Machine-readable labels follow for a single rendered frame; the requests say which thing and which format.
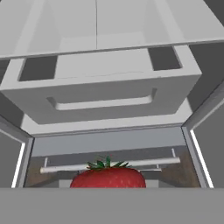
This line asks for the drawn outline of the grey fridge door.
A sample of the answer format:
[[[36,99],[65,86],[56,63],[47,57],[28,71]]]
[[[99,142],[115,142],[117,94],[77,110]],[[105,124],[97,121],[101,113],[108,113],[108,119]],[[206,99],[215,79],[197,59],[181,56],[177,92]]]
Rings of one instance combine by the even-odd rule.
[[[224,188],[224,81],[182,126],[202,188]]]
[[[33,137],[0,116],[0,188],[25,185]]]

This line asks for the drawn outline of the red strawberry with green leaves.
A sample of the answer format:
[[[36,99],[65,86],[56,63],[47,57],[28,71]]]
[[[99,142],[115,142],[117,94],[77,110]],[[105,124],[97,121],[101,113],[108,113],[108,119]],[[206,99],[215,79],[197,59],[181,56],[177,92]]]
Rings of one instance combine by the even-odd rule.
[[[71,188],[145,188],[143,174],[124,161],[111,164],[110,157],[105,161],[87,162],[87,170],[77,174]]]

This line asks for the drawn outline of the white fridge shelf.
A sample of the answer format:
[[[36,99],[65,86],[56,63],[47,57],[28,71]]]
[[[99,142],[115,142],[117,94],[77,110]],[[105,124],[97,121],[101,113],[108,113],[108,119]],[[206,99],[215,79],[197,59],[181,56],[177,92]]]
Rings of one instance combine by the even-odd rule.
[[[0,0],[0,59],[224,42],[204,0]]]

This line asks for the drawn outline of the white fridge drawer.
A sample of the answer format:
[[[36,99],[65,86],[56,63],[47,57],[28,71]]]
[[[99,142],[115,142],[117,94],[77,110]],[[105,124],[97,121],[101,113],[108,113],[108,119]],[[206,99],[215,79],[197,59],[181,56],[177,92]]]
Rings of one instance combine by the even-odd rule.
[[[155,70],[148,51],[105,52],[59,57],[55,77],[3,84],[1,90],[38,124],[70,123],[176,113],[201,76],[186,45],[173,48],[178,67]],[[58,111],[47,100],[91,102],[133,98],[157,92],[152,103],[139,106]]]

